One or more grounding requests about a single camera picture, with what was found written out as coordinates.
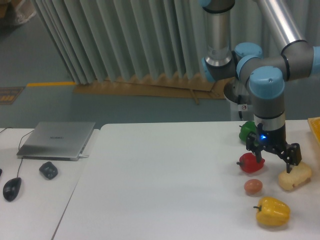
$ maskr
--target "yellow floor line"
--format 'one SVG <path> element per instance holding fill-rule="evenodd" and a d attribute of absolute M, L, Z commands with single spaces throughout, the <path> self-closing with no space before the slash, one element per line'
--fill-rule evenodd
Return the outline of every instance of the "yellow floor line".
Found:
<path fill-rule="evenodd" d="M 28 83 L 27 87 L 43 87 L 43 86 L 67 86 L 67 85 L 76 85 L 73 81 L 58 81 L 58 82 L 35 82 Z"/>

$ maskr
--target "laptop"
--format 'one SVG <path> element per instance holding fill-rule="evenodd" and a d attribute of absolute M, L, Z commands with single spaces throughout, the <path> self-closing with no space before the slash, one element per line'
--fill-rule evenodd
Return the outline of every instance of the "laptop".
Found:
<path fill-rule="evenodd" d="M 95 122 L 39 122 L 17 152 L 19 158 L 77 161 Z"/>

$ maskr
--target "pepper stem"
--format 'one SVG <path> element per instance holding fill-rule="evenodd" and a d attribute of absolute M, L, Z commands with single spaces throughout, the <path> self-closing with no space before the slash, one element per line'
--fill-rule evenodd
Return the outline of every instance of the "pepper stem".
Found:
<path fill-rule="evenodd" d="M 261 212 L 262 206 L 254 206 L 253 208 L 254 208 L 254 209 L 259 209 L 259 212 Z"/>

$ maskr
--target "yellow bell pepper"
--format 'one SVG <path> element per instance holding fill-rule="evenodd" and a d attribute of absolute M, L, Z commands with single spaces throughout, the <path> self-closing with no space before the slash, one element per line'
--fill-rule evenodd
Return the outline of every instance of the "yellow bell pepper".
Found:
<path fill-rule="evenodd" d="M 281 226 L 290 219 L 290 208 L 284 202 L 270 196 L 260 199 L 256 209 L 256 220 L 267 226 Z"/>

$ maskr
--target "black cable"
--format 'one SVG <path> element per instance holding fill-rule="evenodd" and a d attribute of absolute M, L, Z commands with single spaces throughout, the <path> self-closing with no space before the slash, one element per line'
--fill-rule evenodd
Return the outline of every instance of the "black cable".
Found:
<path fill-rule="evenodd" d="M 19 170 L 20 170 L 20 167 L 21 167 L 21 164 L 22 164 L 22 161 L 23 161 L 23 157 L 21 158 L 21 162 L 20 162 L 20 165 L 19 165 L 19 168 L 18 168 L 18 172 L 17 172 L 17 174 L 16 174 L 16 177 L 18 177 L 18 175 L 19 175 Z"/>
<path fill-rule="evenodd" d="M 21 139 L 20 139 L 20 143 L 19 143 L 19 147 L 18 149 L 20 150 L 20 145 L 21 145 L 21 142 L 22 142 L 22 139 L 27 136 L 28 134 L 32 133 L 34 130 L 32 130 L 31 132 L 28 132 L 26 135 L 24 135 Z"/>
<path fill-rule="evenodd" d="M 12 129 L 13 127 L 9 126 L 9 127 L 6 127 L 5 129 L 3 129 L 2 131 L 0 131 L 0 133 L 2 133 L 4 130 L 6 129 Z"/>
<path fill-rule="evenodd" d="M 20 145 L 21 145 L 21 142 L 22 142 L 22 139 L 24 139 L 25 136 L 27 136 L 28 134 L 32 133 L 34 130 L 32 130 L 31 132 L 28 132 L 26 135 L 24 135 L 21 139 L 20 139 L 20 142 L 19 142 L 19 146 L 18 146 L 18 149 L 20 150 Z M 24 160 L 24 158 L 22 157 L 21 158 L 21 162 L 20 162 L 20 165 L 19 165 L 19 168 L 18 168 L 18 172 L 16 174 L 16 177 L 18 177 L 19 175 L 19 171 L 20 171 L 20 167 L 21 167 L 21 164 L 22 164 L 22 161 Z"/>

